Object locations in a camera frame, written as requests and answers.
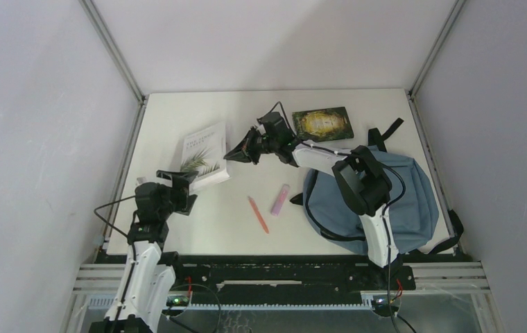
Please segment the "white palm leaf book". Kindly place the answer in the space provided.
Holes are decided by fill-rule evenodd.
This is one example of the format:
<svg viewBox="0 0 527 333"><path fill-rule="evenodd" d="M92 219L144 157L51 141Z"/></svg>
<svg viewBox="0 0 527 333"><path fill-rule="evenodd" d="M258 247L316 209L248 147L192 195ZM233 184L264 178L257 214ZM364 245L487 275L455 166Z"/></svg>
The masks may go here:
<svg viewBox="0 0 527 333"><path fill-rule="evenodd" d="M184 138L180 171L197 173L190 184L191 192L197 192L230 179L227 160L224 159L226 153L226 123L224 121Z"/></svg>

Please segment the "dark green book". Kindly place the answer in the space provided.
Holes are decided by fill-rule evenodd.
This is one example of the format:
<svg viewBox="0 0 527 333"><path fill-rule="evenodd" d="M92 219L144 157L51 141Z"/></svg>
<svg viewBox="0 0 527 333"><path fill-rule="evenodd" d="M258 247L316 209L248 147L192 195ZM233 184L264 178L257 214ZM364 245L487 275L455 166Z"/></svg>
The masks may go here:
<svg viewBox="0 0 527 333"><path fill-rule="evenodd" d="M354 138L345 107L294 112L292 120L296 135L303 141L338 141Z"/></svg>

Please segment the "blue student backpack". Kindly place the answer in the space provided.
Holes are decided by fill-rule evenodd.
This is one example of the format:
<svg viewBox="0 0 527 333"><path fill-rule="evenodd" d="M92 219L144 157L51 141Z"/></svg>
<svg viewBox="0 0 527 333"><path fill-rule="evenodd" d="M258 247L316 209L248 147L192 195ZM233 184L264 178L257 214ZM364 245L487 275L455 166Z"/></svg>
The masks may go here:
<svg viewBox="0 0 527 333"><path fill-rule="evenodd" d="M396 119L384 133L370 129L368 148L377 161L388 166L390 197L396 200L389 210L394 243L401 253L416 253L433 238L440 214L431 181L418 162L386 149L385 141L402 123ZM303 208L322 238L357 255L368 253L360 218L346 205L333 176L311 170L302 193L290 202Z"/></svg>

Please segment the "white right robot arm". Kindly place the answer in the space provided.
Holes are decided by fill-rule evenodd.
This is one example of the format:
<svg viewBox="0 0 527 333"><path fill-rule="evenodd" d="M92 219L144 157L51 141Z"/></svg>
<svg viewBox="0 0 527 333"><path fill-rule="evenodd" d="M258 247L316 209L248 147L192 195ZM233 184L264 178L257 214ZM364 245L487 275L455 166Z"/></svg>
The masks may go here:
<svg viewBox="0 0 527 333"><path fill-rule="evenodd" d="M399 250L388 216L392 183L385 172L387 167L365 146L343 150L301 140L278 112L269 112L257 121L259 125L249 129L225 154L225 160L258 164L261 155L272 153L284 164L332 176L343 202L361 222L361 238L375 265L370 269L371 282L380 289L389 288L398 278L392 263L397 261Z"/></svg>

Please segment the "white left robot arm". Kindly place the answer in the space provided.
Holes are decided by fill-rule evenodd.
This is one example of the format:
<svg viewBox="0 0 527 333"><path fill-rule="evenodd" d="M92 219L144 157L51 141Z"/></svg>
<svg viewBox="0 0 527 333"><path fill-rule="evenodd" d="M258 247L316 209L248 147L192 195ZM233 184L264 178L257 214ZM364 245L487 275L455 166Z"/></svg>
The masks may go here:
<svg viewBox="0 0 527 333"><path fill-rule="evenodd" d="M123 277L102 321L90 332L156 332L170 289L187 278L182 266L160 264L172 214L188 215L197 199L190 187L197 171L158 170L159 182L144 182L131 199L136 208L124 234L128 252Z"/></svg>

